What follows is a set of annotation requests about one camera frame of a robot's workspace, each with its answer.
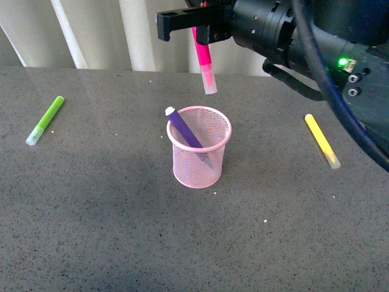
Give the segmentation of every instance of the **pink marker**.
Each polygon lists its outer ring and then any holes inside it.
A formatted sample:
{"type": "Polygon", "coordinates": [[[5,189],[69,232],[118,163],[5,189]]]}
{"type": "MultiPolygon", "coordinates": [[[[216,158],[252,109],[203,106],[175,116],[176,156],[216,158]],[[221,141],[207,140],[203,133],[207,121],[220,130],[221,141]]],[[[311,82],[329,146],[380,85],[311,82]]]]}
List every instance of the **pink marker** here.
{"type": "Polygon", "coordinates": [[[208,45],[198,44],[196,41],[196,28],[192,27],[194,45],[196,46],[197,57],[199,59],[202,83],[204,84],[205,94],[218,92],[216,88],[215,75],[212,68],[212,60],[208,45]]]}

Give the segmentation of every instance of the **pink mesh cup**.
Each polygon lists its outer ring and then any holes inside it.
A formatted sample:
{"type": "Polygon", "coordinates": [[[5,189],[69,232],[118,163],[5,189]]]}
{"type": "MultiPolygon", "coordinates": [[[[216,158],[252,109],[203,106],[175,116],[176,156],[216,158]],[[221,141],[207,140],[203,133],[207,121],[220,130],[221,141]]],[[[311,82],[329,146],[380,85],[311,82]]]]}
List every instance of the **pink mesh cup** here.
{"type": "Polygon", "coordinates": [[[187,187],[209,187],[221,176],[225,144],[232,133],[231,123],[223,113],[206,106],[190,106],[178,113],[203,148],[189,147],[169,121],[167,134],[173,143],[174,176],[187,187]]]}

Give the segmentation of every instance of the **white curtain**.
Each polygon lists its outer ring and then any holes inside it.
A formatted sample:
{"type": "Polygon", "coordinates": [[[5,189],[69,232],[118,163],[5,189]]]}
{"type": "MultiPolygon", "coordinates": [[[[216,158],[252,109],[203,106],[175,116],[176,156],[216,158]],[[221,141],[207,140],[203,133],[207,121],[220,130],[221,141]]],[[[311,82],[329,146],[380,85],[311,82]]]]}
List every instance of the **white curtain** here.
{"type": "MultiPolygon", "coordinates": [[[[0,0],[0,65],[199,72],[191,30],[157,37],[155,14],[184,0],[0,0]]],[[[210,46],[217,74],[265,75],[231,39],[210,46]]]]}

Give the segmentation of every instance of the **gray countertop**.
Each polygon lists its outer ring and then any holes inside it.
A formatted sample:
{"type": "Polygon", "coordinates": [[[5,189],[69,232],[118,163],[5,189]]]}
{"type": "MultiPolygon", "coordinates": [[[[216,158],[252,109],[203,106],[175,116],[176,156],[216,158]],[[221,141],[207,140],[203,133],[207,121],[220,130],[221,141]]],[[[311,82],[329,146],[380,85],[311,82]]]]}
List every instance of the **gray countertop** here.
{"type": "Polygon", "coordinates": [[[388,174],[326,103],[270,77],[216,82],[205,96],[196,74],[0,68],[0,290],[387,291],[388,174]],[[171,105],[230,119],[215,185],[174,178],[171,105]]]}

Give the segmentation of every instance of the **marker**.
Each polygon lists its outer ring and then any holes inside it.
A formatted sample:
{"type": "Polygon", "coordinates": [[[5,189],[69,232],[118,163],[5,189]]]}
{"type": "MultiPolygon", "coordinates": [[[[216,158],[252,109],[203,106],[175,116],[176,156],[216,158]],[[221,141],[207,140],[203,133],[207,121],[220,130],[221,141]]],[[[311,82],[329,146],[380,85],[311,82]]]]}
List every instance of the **marker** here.
{"type": "Polygon", "coordinates": [[[194,39],[194,45],[196,46],[197,57],[199,59],[202,84],[204,85],[205,94],[213,94],[218,92],[216,87],[215,75],[213,73],[213,66],[211,60],[211,54],[207,44],[198,44],[196,28],[192,27],[192,34],[194,39]]]}
{"type": "Polygon", "coordinates": [[[58,96],[53,104],[49,107],[46,113],[43,115],[42,119],[36,125],[34,130],[32,130],[30,136],[26,139],[26,144],[30,146],[34,146],[36,142],[38,142],[39,138],[42,136],[44,130],[50,124],[51,120],[57,113],[57,111],[61,108],[61,105],[64,103],[64,99],[62,96],[58,96]]]}
{"type": "Polygon", "coordinates": [[[315,139],[317,143],[319,144],[320,148],[322,149],[324,155],[326,156],[326,159],[329,162],[329,165],[332,169],[338,169],[340,167],[340,162],[337,159],[334,151],[332,150],[331,146],[329,145],[327,139],[324,137],[323,132],[317,125],[317,122],[312,114],[307,114],[305,116],[305,121],[308,124],[308,127],[311,129],[312,134],[315,136],[315,139]]]}
{"type": "MultiPolygon", "coordinates": [[[[200,141],[196,138],[195,134],[193,134],[187,123],[185,123],[175,108],[169,106],[165,110],[165,114],[173,126],[176,127],[178,133],[181,134],[189,147],[203,148],[200,141]]],[[[202,162],[205,162],[210,168],[212,168],[212,163],[208,153],[196,153],[196,155],[202,162]]]]}

